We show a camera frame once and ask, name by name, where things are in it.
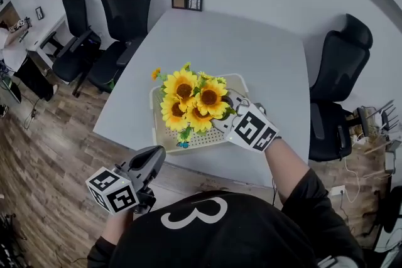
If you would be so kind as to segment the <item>black mesh office chair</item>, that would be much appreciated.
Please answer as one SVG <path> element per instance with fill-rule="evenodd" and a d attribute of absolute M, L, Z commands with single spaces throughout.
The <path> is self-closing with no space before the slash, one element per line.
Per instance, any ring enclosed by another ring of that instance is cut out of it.
<path fill-rule="evenodd" d="M 101 38 L 90 28 L 85 0 L 62 0 L 62 3 L 73 38 L 62 45 L 55 39 L 56 32 L 53 31 L 40 43 L 40 48 L 48 44 L 55 47 L 55 52 L 49 55 L 55 58 L 52 70 L 65 82 L 78 80 L 72 92 L 78 97 L 80 86 L 102 53 Z"/>
<path fill-rule="evenodd" d="M 346 14 L 341 31 L 329 31 L 324 39 L 317 79 L 310 88 L 309 159 L 326 162 L 342 159 L 352 152 L 349 129 L 361 126 L 369 135 L 364 110 L 357 108 L 357 117 L 343 109 L 343 102 L 370 58 L 373 37 L 370 29 L 351 14 Z"/>
<path fill-rule="evenodd" d="M 87 79 L 101 92 L 111 93 L 121 74 L 148 35 L 151 0 L 101 0 L 109 36 L 114 42 L 90 69 Z"/>

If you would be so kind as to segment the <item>grey white waist device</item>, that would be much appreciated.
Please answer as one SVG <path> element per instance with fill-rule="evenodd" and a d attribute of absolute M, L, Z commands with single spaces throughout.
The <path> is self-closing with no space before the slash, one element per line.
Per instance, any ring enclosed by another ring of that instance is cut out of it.
<path fill-rule="evenodd" d="M 318 268 L 358 268 L 352 259 L 345 256 L 328 256 L 322 259 L 317 265 Z"/>

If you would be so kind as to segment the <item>cream plastic basket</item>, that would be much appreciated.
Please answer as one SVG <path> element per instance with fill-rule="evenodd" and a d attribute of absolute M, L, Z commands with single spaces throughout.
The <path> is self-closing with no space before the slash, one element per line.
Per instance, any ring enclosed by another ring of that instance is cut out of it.
<path fill-rule="evenodd" d="M 153 87 L 149 92 L 149 107 L 154 120 L 152 128 L 154 145 L 163 146 L 168 154 L 184 154 L 190 150 L 227 143 L 224 134 L 212 127 L 205 135 L 199 136 L 197 133 L 193 133 L 190 142 L 183 147 L 183 144 L 177 141 L 178 132 L 167 128 L 163 122 L 160 107 L 162 100 L 160 86 Z"/>

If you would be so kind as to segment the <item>yellow sunflower bouquet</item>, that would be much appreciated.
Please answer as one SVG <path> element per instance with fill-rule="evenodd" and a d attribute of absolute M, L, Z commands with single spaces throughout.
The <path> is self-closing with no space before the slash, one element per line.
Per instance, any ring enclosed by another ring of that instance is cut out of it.
<path fill-rule="evenodd" d="M 187 147 L 193 134 L 204 135 L 211 130 L 212 121 L 235 113 L 225 99 L 226 79 L 195 72 L 190 62 L 172 74 L 157 68 L 152 79 L 162 81 L 162 119 L 167 128 L 177 132 L 180 147 Z"/>

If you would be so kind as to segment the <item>person's left forearm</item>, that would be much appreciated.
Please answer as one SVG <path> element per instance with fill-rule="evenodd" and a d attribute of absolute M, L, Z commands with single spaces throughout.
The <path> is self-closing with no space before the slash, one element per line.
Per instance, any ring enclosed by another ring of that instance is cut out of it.
<path fill-rule="evenodd" d="M 122 234 L 126 231 L 128 226 L 133 222 L 132 209 L 125 210 L 115 215 L 110 215 L 106 221 L 106 225 L 101 234 L 101 237 L 112 245 L 117 245 Z"/>

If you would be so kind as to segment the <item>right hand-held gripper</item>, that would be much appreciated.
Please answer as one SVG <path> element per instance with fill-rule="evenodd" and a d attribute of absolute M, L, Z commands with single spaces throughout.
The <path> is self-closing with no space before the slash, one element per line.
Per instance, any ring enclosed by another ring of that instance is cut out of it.
<path fill-rule="evenodd" d="M 227 103 L 236 115 L 212 119 L 212 125 L 225 135 L 225 139 L 244 149 L 264 152 L 278 137 L 278 128 L 268 119 L 262 105 L 252 103 L 233 89 L 228 89 Z"/>

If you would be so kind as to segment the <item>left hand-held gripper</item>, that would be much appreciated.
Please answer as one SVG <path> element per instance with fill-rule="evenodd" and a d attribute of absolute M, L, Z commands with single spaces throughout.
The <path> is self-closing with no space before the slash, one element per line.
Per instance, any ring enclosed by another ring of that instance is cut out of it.
<path fill-rule="evenodd" d="M 129 163 L 102 167 L 86 180 L 95 202 L 111 215 L 132 209 L 134 213 L 148 213 L 156 203 L 153 190 L 148 187 L 165 161 L 163 146 L 150 146 L 136 152 Z"/>

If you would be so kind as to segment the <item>person's right forearm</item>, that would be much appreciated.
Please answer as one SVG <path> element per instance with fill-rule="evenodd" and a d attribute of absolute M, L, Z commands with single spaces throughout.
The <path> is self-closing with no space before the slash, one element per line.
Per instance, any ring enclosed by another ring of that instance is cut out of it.
<path fill-rule="evenodd" d="M 310 168 L 282 138 L 274 139 L 264 153 L 284 205 Z"/>

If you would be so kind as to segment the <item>black router with antennas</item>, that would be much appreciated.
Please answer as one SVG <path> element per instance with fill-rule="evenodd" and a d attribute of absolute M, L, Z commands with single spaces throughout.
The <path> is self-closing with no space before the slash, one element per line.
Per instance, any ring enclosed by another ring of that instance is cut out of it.
<path fill-rule="evenodd" d="M 389 132 L 398 124 L 398 114 L 395 112 L 396 107 L 394 106 L 394 100 L 387 102 L 379 111 L 381 116 L 381 126 L 379 128 L 380 132 Z"/>

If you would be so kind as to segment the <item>black double picture frame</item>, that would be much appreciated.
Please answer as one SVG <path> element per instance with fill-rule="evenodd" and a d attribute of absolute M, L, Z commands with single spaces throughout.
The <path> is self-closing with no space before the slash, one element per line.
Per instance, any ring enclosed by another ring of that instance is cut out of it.
<path fill-rule="evenodd" d="M 171 0 L 173 9 L 184 9 L 189 11 L 203 10 L 203 0 Z"/>

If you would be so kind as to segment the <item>person's black printed shirt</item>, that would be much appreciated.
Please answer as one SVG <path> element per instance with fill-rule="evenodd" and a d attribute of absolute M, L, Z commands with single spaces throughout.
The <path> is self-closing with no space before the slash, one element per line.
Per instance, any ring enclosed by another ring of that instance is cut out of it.
<path fill-rule="evenodd" d="M 140 216 L 117 245 L 99 238 L 88 268 L 318 268 L 364 255 L 327 190 L 308 171 L 282 209 L 252 195 L 208 191 Z"/>

